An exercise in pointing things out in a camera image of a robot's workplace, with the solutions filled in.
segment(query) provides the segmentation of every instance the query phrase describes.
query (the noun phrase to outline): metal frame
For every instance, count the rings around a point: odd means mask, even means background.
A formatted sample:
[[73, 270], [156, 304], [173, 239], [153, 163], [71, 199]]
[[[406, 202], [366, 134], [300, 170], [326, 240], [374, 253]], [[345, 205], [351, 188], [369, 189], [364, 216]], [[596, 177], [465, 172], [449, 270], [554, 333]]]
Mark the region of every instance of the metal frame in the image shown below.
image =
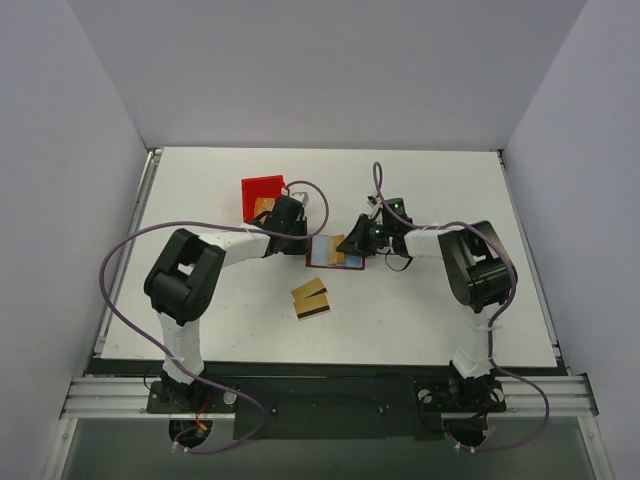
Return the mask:
[[613, 470], [595, 417], [578, 417], [578, 424], [597, 480], [613, 480]]
[[76, 418], [62, 418], [58, 422], [53, 443], [49, 450], [49, 457], [42, 474], [43, 480], [58, 480], [62, 478], [77, 423], [78, 420]]
[[[140, 228], [140, 222], [142, 221], [144, 210], [147, 207], [147, 200], [149, 199], [149, 194], [151, 193], [151, 187], [153, 186], [153, 180], [155, 179], [156, 171], [158, 170], [158, 164], [160, 163], [161, 157], [161, 148], [150, 149], [148, 152], [147, 161], [145, 162], [144, 169], [142, 170], [142, 176], [140, 178], [140, 183], [138, 184], [136, 203], [131, 215], [131, 221], [129, 222], [129, 228], [127, 229], [127, 235], [131, 235]], [[127, 245], [125, 245], [122, 248], [120, 257], [118, 258], [116, 272], [113, 276], [113, 283], [109, 290], [111, 292], [111, 301], [113, 301], [114, 303], [118, 300], [118, 295], [120, 294], [120, 288], [122, 287], [122, 281], [124, 279], [124, 273], [127, 269], [127, 265], [129, 264], [131, 251], [133, 250], [133, 246], [135, 245], [135, 243], [135, 240], [133, 240], [132, 242], [129, 242]], [[100, 330], [98, 332], [98, 338], [93, 350], [94, 356], [96, 357], [100, 357], [102, 354], [102, 350], [104, 349], [107, 334], [109, 333], [109, 327], [111, 326], [112, 316], [113, 314], [111, 310], [105, 307], [104, 313], [102, 315], [102, 322], [100, 324]]]
[[[554, 417], [591, 417], [597, 407], [589, 381], [582, 376], [529, 377], [545, 391]], [[152, 383], [159, 378], [148, 378]], [[544, 416], [544, 403], [530, 386], [510, 377], [500, 377], [507, 411], [495, 413], [509, 418]], [[79, 418], [192, 418], [190, 414], [149, 414], [145, 408], [149, 391], [140, 378], [74, 378], [62, 411], [63, 419]], [[454, 418], [459, 415], [443, 415]], [[203, 418], [230, 420], [234, 414], [203, 414]]]

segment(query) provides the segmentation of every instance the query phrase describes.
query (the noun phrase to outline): red block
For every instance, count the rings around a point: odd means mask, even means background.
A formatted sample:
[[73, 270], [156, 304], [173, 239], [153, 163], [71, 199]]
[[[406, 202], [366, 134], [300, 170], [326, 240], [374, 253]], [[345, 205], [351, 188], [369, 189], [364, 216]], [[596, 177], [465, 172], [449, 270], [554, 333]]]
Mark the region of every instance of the red block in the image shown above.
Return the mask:
[[258, 198], [278, 198], [284, 188], [282, 175], [270, 177], [243, 178], [242, 218], [245, 222], [253, 220], [253, 210]]

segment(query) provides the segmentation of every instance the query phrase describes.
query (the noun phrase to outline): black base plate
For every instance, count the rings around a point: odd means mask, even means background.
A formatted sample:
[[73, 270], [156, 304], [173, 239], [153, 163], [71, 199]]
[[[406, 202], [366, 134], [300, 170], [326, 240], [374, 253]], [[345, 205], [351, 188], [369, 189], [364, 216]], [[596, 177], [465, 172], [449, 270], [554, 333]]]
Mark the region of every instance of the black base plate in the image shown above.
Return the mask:
[[[203, 405], [206, 400], [207, 394], [211, 394], [211, 400], [203, 413], [234, 413], [236, 411], [236, 403], [227, 405], [223, 401], [224, 393], [215, 389], [202, 389], [199, 392], [199, 397], [202, 398], [198, 404]], [[147, 400], [147, 413], [193, 413], [196, 412], [191, 408], [183, 408], [173, 401], [170, 391], [165, 391], [162, 382], [153, 382], [151, 384], [151, 391], [149, 392], [149, 398]]]
[[[492, 380], [488, 385], [487, 392], [493, 389], [497, 389], [502, 393], [502, 401], [491, 402], [491, 412], [499, 413], [507, 410], [507, 404], [504, 401], [504, 394], [502, 392], [502, 383], [497, 380]], [[419, 405], [423, 414], [434, 413], [477, 413], [486, 407], [485, 401], [481, 396], [474, 396], [469, 399], [460, 399], [452, 393], [451, 379], [449, 378], [419, 378], [413, 382], [413, 391], [416, 401], [418, 401], [419, 393], [421, 390], [427, 390], [431, 400], [429, 403], [422, 403]]]
[[[382, 439], [410, 436], [441, 440], [440, 415], [424, 416], [399, 378], [247, 379], [242, 391], [267, 409], [260, 439]], [[262, 412], [240, 402], [235, 439], [262, 421]]]

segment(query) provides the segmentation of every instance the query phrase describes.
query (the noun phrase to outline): gray wall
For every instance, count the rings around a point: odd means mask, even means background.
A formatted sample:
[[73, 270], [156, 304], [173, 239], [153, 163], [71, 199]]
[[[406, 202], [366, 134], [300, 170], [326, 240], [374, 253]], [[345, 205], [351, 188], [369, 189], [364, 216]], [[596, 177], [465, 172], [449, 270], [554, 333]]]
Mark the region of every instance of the gray wall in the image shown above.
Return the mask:
[[506, 149], [565, 358], [616, 478], [638, 478], [640, 3], [590, 0]]
[[39, 478], [144, 146], [64, 0], [0, 8], [0, 477]]
[[584, 0], [70, 0], [147, 145], [504, 147]]

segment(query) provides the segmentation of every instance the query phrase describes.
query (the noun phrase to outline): wire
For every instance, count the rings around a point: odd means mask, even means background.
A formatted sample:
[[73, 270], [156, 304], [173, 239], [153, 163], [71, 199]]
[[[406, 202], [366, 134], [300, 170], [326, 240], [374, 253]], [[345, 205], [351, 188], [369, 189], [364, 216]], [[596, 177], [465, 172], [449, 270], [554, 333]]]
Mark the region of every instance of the wire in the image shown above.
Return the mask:
[[[268, 236], [272, 236], [272, 237], [285, 238], [285, 239], [289, 239], [289, 240], [308, 240], [310, 238], [313, 238], [314, 236], [319, 234], [324, 229], [324, 227], [327, 225], [327, 222], [329, 221], [329, 201], [327, 200], [327, 197], [324, 194], [324, 192], [322, 190], [320, 190], [320, 188], [317, 185], [315, 185], [314, 183], [308, 182], [306, 180], [296, 180], [294, 182], [289, 183], [285, 188], [287, 190], [289, 190], [289, 188], [292, 187], [293, 185], [308, 185], [311, 188], [313, 188], [314, 190], [316, 190], [318, 192], [318, 194], [320, 195], [320, 197], [322, 198], [322, 201], [323, 201], [324, 207], [325, 207], [324, 220], [322, 221], [322, 224], [320, 225], [320, 227], [313, 233], [310, 233], [308, 235], [300, 235], [300, 236], [287, 235], [287, 234], [284, 234], [284, 233], [270, 232], [270, 231], [267, 231], [267, 230], [260, 230], [260, 229], [257, 229], [257, 228], [256, 229], [253, 229], [253, 228], [245, 229], [245, 228], [241, 228], [241, 227], [228, 227], [228, 226], [224, 226], [224, 225], [216, 225], [216, 224], [213, 224], [213, 223], [197, 222], [197, 221], [191, 221], [191, 220], [181, 220], [181, 221], [174, 221], [174, 222], [159, 223], [157, 225], [151, 225], [149, 227], [143, 228], [142, 230], [138, 230], [137, 232], [134, 232], [134, 233], [130, 234], [124, 240], [122, 240], [119, 243], [117, 243], [116, 245], [114, 245], [111, 248], [111, 250], [109, 250], [107, 252], [107, 254], [104, 256], [104, 258], [102, 260], [102, 263], [100, 264], [100, 271], [99, 271], [99, 274], [98, 274], [98, 284], [100, 286], [100, 294], [102, 295], [102, 298], [104, 298], [104, 301], [107, 304], [107, 307], [109, 308], [109, 310], [111, 310], [116, 317], [118, 317], [120, 320], [122, 320], [122, 322], [127, 327], [132, 329], [138, 335], [140, 335], [141, 337], [145, 338], [149, 342], [153, 343], [156, 347], [158, 347], [166, 355], [166, 357], [169, 360], [171, 360], [171, 362], [173, 362], [173, 364], [176, 366], [176, 368], [178, 370], [180, 370], [182, 373], [184, 373], [185, 375], [187, 375], [188, 377], [193, 378], [195, 381], [200, 382], [200, 383], [202, 383], [204, 385], [207, 385], [209, 387], [215, 388], [217, 390], [222, 390], [223, 392], [231, 392], [231, 393], [237, 395], [238, 397], [248, 401], [249, 403], [255, 405], [262, 412], [262, 421], [261, 421], [261, 423], [256, 428], [254, 428], [253, 430], [251, 430], [249, 433], [247, 433], [246, 435], [242, 436], [238, 440], [232, 441], [230, 443], [227, 443], [226, 445], [222, 445], [220, 447], [212, 448], [212, 449], [209, 449], [209, 450], [189, 449], [188, 450], [189, 453], [193, 453], [193, 454], [197, 454], [197, 455], [207, 455], [207, 454], [211, 454], [211, 453], [224, 452], [226, 450], [231, 450], [232, 448], [235, 448], [235, 447], [238, 447], [238, 446], [242, 445], [247, 440], [250, 440], [253, 437], [255, 437], [258, 434], [258, 432], [260, 432], [260, 430], [262, 430], [264, 428], [264, 426], [265, 426], [265, 424], [267, 422], [267, 411], [266, 411], [265, 407], [260, 402], [258, 402], [253, 397], [247, 395], [246, 393], [243, 393], [243, 392], [241, 392], [239, 390], [235, 390], [235, 389], [230, 388], [230, 387], [226, 387], [226, 386], [221, 385], [219, 383], [216, 383], [216, 382], [213, 382], [211, 380], [208, 380], [208, 379], [206, 379], [204, 377], [200, 377], [199, 375], [196, 375], [195, 373], [189, 371], [184, 365], [182, 365], [182, 363], [177, 358], [175, 358], [173, 356], [173, 353], [167, 347], [165, 347], [164, 344], [162, 344], [160, 341], [156, 340], [153, 336], [151, 336], [150, 334], [148, 334], [147, 332], [142, 330], [140, 327], [138, 327], [131, 320], [129, 320], [124, 315], [124, 313], [122, 313], [118, 309], [118, 307], [116, 307], [115, 303], [113, 303], [113, 301], [111, 300], [109, 292], [107, 291], [106, 270], [107, 270], [107, 267], [109, 265], [109, 261], [111, 260], [111, 258], [113, 258], [113, 256], [115, 255], [115, 253], [118, 250], [120, 250], [124, 245], [126, 245], [127, 243], [131, 242], [132, 240], [138, 238], [139, 236], [147, 234], [147, 233], [150, 233], [150, 232], [154, 232], [156, 230], [162, 230], [162, 229], [171, 228], [171, 227], [188, 227], [188, 226], [191, 226], [191, 227], [212, 228], [212, 229], [216, 229], [216, 230], [226, 230], [226, 231], [230, 231], [230, 232], [239, 232], [239, 233], [249, 232], [249, 233], [255, 233], [255, 234], [259, 234], [259, 235], [268, 235]], [[191, 431], [193, 429], [197, 429], [197, 428], [198, 427], [193, 427], [191, 429], [183, 430], [178, 435], [176, 435], [174, 441], [177, 442], [183, 435], [185, 435], [189, 431]]]
[[[500, 450], [509, 450], [512, 448], [517, 448], [517, 447], [521, 447], [522, 445], [526, 445], [527, 443], [529, 443], [531, 440], [533, 440], [534, 438], [536, 438], [538, 435], [540, 435], [544, 429], [547, 427], [547, 425], [549, 424], [549, 415], [550, 415], [550, 406], [549, 406], [549, 398], [547, 397], [547, 395], [544, 393], [544, 391], [542, 390], [542, 388], [540, 388], [540, 386], [538, 386], [537, 383], [522, 377], [520, 375], [517, 375], [513, 372], [510, 372], [508, 370], [505, 370], [504, 368], [502, 368], [501, 366], [499, 366], [495, 360], [493, 359], [493, 350], [494, 350], [494, 337], [493, 337], [493, 330], [491, 329], [491, 327], [493, 327], [493, 325], [496, 323], [496, 320], [498, 320], [498, 317], [500, 315], [502, 315], [502, 313], [509, 308], [509, 306], [513, 303], [513, 299], [516, 296], [516, 290], [517, 290], [517, 280], [516, 280], [516, 273], [515, 273], [515, 267], [513, 265], [513, 262], [511, 261], [511, 259], [509, 258], [509, 256], [503, 252], [500, 248], [498, 248], [498, 246], [496, 245], [495, 242], [493, 242], [490, 238], [488, 238], [484, 233], [482, 233], [480, 230], [478, 230], [477, 228], [475, 228], [472, 225], [469, 225], [468, 223], [465, 222], [461, 222], [461, 221], [453, 221], [453, 222], [449, 222], [446, 223], [444, 225], [441, 226], [429, 226], [429, 225], [416, 225], [413, 224], [411, 222], [406, 221], [404, 218], [400, 217], [398, 214], [396, 214], [396, 212], [393, 211], [393, 209], [391, 208], [391, 206], [387, 203], [387, 201], [385, 200], [384, 196], [382, 195], [382, 165], [380, 164], [380, 162], [374, 162], [373, 164], [373, 183], [376, 189], [376, 194], [378, 195], [378, 198], [380, 198], [380, 202], [382, 203], [382, 206], [384, 208], [387, 209], [387, 211], [389, 213], [391, 213], [391, 215], [393, 215], [393, 217], [398, 220], [399, 222], [401, 222], [402, 224], [413, 228], [413, 229], [418, 229], [418, 230], [436, 230], [436, 229], [447, 229], [447, 228], [451, 228], [451, 227], [462, 227], [465, 228], [467, 230], [469, 230], [471, 233], [473, 233], [474, 235], [476, 235], [478, 238], [480, 238], [483, 242], [485, 242], [487, 245], [489, 245], [489, 247], [491, 247], [491, 249], [496, 253], [496, 255], [498, 255], [498, 257], [500, 258], [500, 260], [502, 261], [502, 263], [505, 264], [505, 266], [507, 267], [507, 272], [509, 274], [509, 280], [511, 281], [511, 290], [509, 291], [509, 296], [507, 297], [507, 300], [500, 306], [500, 308], [498, 308], [498, 310], [491, 316], [491, 318], [489, 318], [489, 323], [488, 323], [488, 327], [489, 327], [489, 333], [488, 333], [488, 343], [489, 343], [489, 361], [491, 363], [491, 366], [500, 374], [507, 376], [507, 377], [511, 377], [514, 378], [522, 383], [526, 383], [527, 385], [529, 385], [530, 387], [532, 387], [533, 389], [535, 389], [540, 396], [542, 397], [542, 400], [544, 401], [544, 418], [540, 424], [540, 426], [534, 430], [533, 433], [531, 433], [529, 436], [523, 438], [522, 440], [519, 440], [517, 442], [513, 442], [513, 443], [507, 443], [505, 445], [489, 445], [489, 446], [480, 446], [478, 448], [473, 449], [474, 452], [495, 452], [495, 451], [500, 451]], [[449, 433], [449, 437], [456, 441], [456, 443], [458, 443], [458, 445], [460, 445], [460, 448], [464, 449], [464, 450], [472, 450], [472, 447], [469, 447], [467, 445], [462, 445], [459, 442], [457, 442], [457, 440], [455, 440], [453, 438], [453, 436], [451, 435], [451, 432]]]
[[411, 265], [411, 262], [413, 262], [413, 257], [409, 257], [409, 259], [407, 260], [407, 263], [404, 264], [404, 267], [393, 268], [391, 265], [389, 265], [389, 260], [387, 259], [389, 255], [391, 255], [390, 251], [384, 254], [384, 263], [386, 263], [387, 267], [389, 267], [394, 272], [404, 272], [407, 268], [409, 268], [409, 265]]
[[489, 402], [485, 402], [484, 409], [487, 412], [484, 414], [484, 429], [489, 430]]
[[149, 376], [149, 372], [151, 371], [151, 369], [156, 365], [156, 363], [152, 363], [151, 365], [149, 365], [142, 375], [142, 383], [144, 383], [144, 386], [147, 387], [147, 390], [149, 391], [151, 391], [151, 387], [147, 385], [147, 377]]
[[196, 413], [196, 425], [198, 425], [198, 427], [200, 427], [200, 430], [202, 430], [203, 432], [206, 432], [207, 430], [209, 430], [209, 427], [207, 427], [206, 425], [203, 425], [202, 422], [200, 422], [200, 415], [202, 415], [204, 411], [207, 409], [210, 401], [211, 401], [211, 393], [207, 393], [207, 399], [202, 404], [202, 408], [200, 408], [198, 413]]

